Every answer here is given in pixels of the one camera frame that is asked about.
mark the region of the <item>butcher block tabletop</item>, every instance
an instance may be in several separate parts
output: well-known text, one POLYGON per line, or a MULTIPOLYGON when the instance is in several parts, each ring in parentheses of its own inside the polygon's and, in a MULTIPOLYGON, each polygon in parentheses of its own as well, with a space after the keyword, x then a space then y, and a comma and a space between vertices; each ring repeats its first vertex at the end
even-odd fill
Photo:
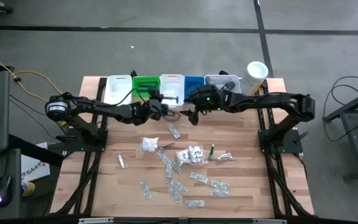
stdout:
MULTIPOLYGON (((84 77, 79 96, 95 99, 100 77, 84 77)), ((285 91, 281 78, 268 79, 269 92, 285 91)), ((287 113, 273 109, 275 122, 280 122, 287 113)), ((81 115, 88 122, 91 114, 81 115)), ((213 111, 206 116, 200 114, 200 121, 193 126, 187 117, 170 123, 148 120, 145 124, 134 126, 108 119, 108 141, 102 153, 94 202, 93 217, 193 217, 193 218, 270 218, 273 217, 272 199, 267 177, 266 161, 259 150, 257 131, 259 120, 257 110, 242 113, 213 111), (180 133, 175 140, 168 130, 173 124, 180 133), (170 159, 176 160, 175 153, 188 146, 202 145, 208 158, 211 145, 214 144, 214 158, 230 152, 233 161, 218 164, 211 161, 203 166, 183 165, 183 174, 173 171, 173 178, 188 189, 187 194, 178 192, 182 203, 176 204, 165 183, 165 164, 157 153, 141 154, 141 137, 159 137, 161 146, 175 143, 165 151, 170 159), (117 158, 119 153, 128 166, 122 169, 117 158), (190 172, 196 172, 208 178, 203 184, 189 178, 190 172), (140 187, 145 180, 152 198, 146 200, 140 187), (229 197, 210 196, 211 180, 229 183, 229 197), (187 208, 186 200, 204 200, 203 208, 187 208)), ((78 186, 83 164, 84 152, 74 152, 62 164, 55 195, 50 212, 56 212, 70 198, 78 186)), ((283 165, 288 188, 310 213, 313 213, 308 184, 302 163, 292 154, 283 154, 283 165)), ((84 209, 88 195, 85 188, 82 200, 84 209)), ((277 187, 282 212, 282 192, 277 187)))

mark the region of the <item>small bottle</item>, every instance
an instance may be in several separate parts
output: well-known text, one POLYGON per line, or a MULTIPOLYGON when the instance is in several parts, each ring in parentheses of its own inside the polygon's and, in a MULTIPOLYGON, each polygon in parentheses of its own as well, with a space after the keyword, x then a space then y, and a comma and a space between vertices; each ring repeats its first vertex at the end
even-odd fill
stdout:
POLYGON ((22 181, 22 196, 27 197, 34 193, 35 191, 35 184, 28 181, 22 181))
POLYGON ((254 95, 268 74, 269 70, 264 63, 251 62, 248 64, 244 78, 241 80, 243 93, 247 96, 254 95))

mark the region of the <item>black line on floor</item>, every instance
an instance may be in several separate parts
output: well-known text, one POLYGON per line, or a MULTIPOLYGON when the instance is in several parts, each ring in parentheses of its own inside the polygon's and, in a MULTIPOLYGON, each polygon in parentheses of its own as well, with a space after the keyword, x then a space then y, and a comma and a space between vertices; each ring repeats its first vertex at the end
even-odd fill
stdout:
POLYGON ((256 19, 258 22, 259 37, 260 37, 260 44, 262 46, 262 53, 264 56, 265 65, 268 68, 268 77, 273 78, 274 77, 273 67, 272 67, 272 62, 270 61, 269 48, 267 47, 267 39, 266 39, 266 32, 265 32, 265 27, 264 27, 264 20, 262 19, 262 13, 260 11, 259 0, 254 0, 254 6, 255 6, 256 19))
POLYGON ((265 29, 266 34, 285 35, 358 35, 358 30, 285 30, 265 29))
MULTIPOLYGON (((1 26, 0 30, 59 31, 59 32, 188 32, 223 34, 258 34, 259 29, 235 28, 159 28, 159 27, 82 27, 82 26, 1 26)), ((358 35, 358 30, 297 30, 264 29, 265 34, 284 35, 358 35)))
POLYGON ((72 27, 72 26, 1 26, 0 30, 60 31, 60 32, 176 32, 257 34, 258 29, 226 28, 156 28, 156 27, 72 27))

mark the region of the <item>plastic bin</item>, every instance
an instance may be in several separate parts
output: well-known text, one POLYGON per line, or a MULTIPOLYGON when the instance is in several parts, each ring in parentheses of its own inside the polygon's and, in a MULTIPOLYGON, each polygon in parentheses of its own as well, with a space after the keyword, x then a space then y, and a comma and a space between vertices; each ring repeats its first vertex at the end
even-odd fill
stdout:
POLYGON ((205 83, 215 85, 218 89, 222 88, 228 82, 234 82, 235 87, 230 90, 233 93, 241 93, 240 78, 237 75, 206 75, 205 83))
POLYGON ((132 88, 138 89, 141 97, 149 97, 149 88, 160 89, 160 77, 134 77, 132 88))
MULTIPOLYGON (((132 77, 130 75, 111 75, 107 78, 104 102, 115 105, 119 103, 132 90, 132 77)), ((132 95, 120 103, 120 105, 132 102, 132 95)))
POLYGON ((176 100, 162 100, 171 110, 180 110, 185 100, 185 77, 177 74, 163 74, 160 76, 160 93, 168 97, 178 97, 176 100))
POLYGON ((205 85, 205 77, 186 76, 185 77, 185 99, 189 98, 191 92, 198 86, 205 85))

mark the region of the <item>yellow extension cord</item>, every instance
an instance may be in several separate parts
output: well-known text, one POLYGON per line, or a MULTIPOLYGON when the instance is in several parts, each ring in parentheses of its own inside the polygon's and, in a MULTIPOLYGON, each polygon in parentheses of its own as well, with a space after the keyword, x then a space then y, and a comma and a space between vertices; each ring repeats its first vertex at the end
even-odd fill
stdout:
MULTIPOLYGON (((41 74, 41 73, 39 73, 39 72, 27 71, 27 70, 25 70, 25 71, 18 71, 18 72, 12 72, 12 71, 10 71, 4 64, 2 64, 1 62, 0 62, 0 66, 2 66, 3 68, 5 68, 5 69, 11 74, 11 77, 14 77, 14 78, 17 78, 16 75, 21 74, 21 73, 31 73, 31 74, 40 75, 41 77, 44 77, 46 80, 48 80, 48 82, 56 89, 56 91, 58 91, 59 94, 63 94, 63 92, 60 91, 60 90, 56 87, 56 85, 55 85, 46 75, 43 75, 43 74, 41 74)), ((22 89, 23 89, 27 94, 29 94, 29 95, 31 95, 31 96, 34 96, 34 97, 36 97, 36 98, 38 98, 38 99, 40 99, 40 100, 42 100, 42 101, 48 102, 48 100, 42 98, 41 96, 36 95, 36 94, 34 94, 34 93, 32 93, 32 92, 26 90, 26 89, 24 88, 24 85, 22 84, 21 81, 18 81, 18 84, 22 87, 22 89)))

